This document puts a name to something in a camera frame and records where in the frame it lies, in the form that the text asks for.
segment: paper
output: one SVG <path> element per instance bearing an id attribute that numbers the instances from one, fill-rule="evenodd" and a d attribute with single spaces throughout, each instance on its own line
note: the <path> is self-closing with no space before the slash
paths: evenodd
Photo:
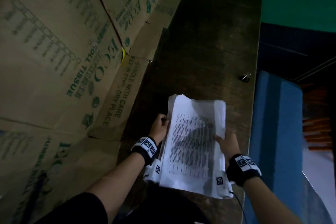
<path id="1" fill-rule="evenodd" d="M 216 190 L 216 173 L 225 170 L 225 161 L 214 136 L 225 135 L 225 102 L 173 95 L 168 118 L 160 186 L 222 198 Z"/>

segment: wrist strap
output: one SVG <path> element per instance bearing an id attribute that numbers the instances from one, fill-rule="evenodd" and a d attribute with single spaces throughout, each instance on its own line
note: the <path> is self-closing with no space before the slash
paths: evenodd
<path id="1" fill-rule="evenodd" d="M 145 166 L 153 163 L 157 151 L 158 148 L 156 142 L 151 137 L 141 137 L 131 148 L 131 153 L 137 152 L 143 156 L 145 159 Z"/>
<path id="2" fill-rule="evenodd" d="M 230 165 L 226 171 L 227 178 L 229 181 L 234 181 L 240 187 L 250 178 L 261 178 L 260 169 L 248 156 L 236 154 L 230 159 L 229 163 Z"/>

